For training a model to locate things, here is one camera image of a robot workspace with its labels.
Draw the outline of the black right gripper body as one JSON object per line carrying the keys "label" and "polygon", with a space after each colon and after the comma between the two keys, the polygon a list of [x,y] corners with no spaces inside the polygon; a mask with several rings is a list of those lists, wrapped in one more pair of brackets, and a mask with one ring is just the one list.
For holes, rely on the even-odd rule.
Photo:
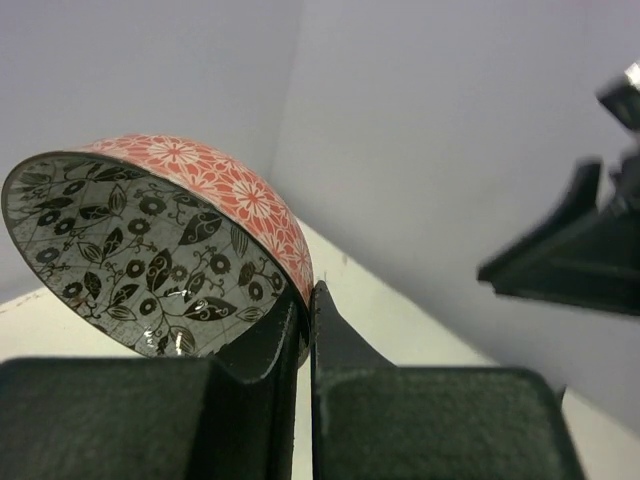
{"label": "black right gripper body", "polygon": [[639,148],[625,151],[617,166],[609,170],[614,196],[631,210],[639,209]]}

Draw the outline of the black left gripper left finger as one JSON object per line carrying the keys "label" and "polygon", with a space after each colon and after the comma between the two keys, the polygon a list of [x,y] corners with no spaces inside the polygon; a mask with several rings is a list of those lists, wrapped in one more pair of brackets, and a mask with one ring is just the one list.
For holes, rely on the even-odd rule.
{"label": "black left gripper left finger", "polygon": [[287,479],[291,291],[206,358],[22,358],[1,367],[5,479]]}

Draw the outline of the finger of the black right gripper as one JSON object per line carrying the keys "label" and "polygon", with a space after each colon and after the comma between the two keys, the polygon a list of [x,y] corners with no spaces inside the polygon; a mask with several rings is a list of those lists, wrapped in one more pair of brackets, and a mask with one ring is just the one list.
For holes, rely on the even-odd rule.
{"label": "finger of the black right gripper", "polygon": [[582,161],[544,221],[481,264],[497,295],[623,315],[639,313],[639,209],[596,204],[602,162]]}

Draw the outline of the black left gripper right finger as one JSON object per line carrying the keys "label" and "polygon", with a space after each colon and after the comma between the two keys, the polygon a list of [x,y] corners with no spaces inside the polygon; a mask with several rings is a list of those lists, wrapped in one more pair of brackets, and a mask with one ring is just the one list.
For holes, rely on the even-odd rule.
{"label": "black left gripper right finger", "polygon": [[537,373],[400,367],[311,296],[313,475],[317,479],[581,479],[561,396]]}

